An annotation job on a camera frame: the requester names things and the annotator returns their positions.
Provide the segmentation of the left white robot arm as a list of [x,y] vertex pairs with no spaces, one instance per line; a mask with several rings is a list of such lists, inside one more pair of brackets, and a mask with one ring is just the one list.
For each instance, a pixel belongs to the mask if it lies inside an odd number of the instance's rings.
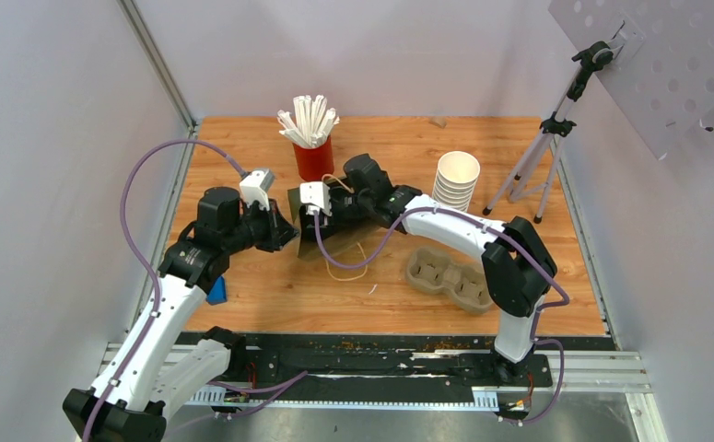
[[162,368],[182,327],[216,289],[230,258],[275,252],[298,236],[276,200],[247,201],[229,187],[205,191],[197,217],[152,272],[154,293],[109,366],[86,390],[72,389],[64,413],[84,441],[159,441],[171,417],[209,381],[241,378],[246,339],[213,327],[172,368]]

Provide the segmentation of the green paper bag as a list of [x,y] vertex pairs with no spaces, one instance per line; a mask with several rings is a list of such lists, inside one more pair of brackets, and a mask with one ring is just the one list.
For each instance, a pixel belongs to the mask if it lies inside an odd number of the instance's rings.
[[[331,188],[331,207],[335,216],[335,219],[327,217],[321,225],[322,242],[325,249],[333,258],[337,258],[339,255],[357,248],[363,255],[361,261],[366,260],[368,254],[364,251],[361,242],[369,238],[379,227],[368,218],[357,219],[355,216],[347,214],[349,210],[345,208],[352,203],[353,191],[347,177],[337,178],[332,174],[325,174],[322,176],[322,181]],[[361,273],[353,277],[341,278],[332,274],[330,263],[323,258],[316,242],[313,216],[308,215],[306,208],[303,207],[299,191],[300,187],[287,191],[292,223],[300,231],[297,257],[304,262],[323,259],[328,274],[337,281],[353,281],[364,276],[368,270],[367,266],[362,268]]]

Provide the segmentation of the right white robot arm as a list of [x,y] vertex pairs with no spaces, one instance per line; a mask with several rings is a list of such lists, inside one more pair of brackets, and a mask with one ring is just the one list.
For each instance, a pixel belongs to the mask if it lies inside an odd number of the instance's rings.
[[408,185],[392,184],[386,171],[368,154],[348,159],[346,186],[325,185],[321,205],[309,204],[313,235],[319,249],[329,225],[369,221],[388,233],[428,238],[455,249],[483,267],[486,289],[500,311],[492,371],[504,384],[515,384],[529,371],[527,356],[536,343],[540,313],[549,308],[550,289],[569,301],[556,282],[557,267],[527,219],[495,221],[446,207]]

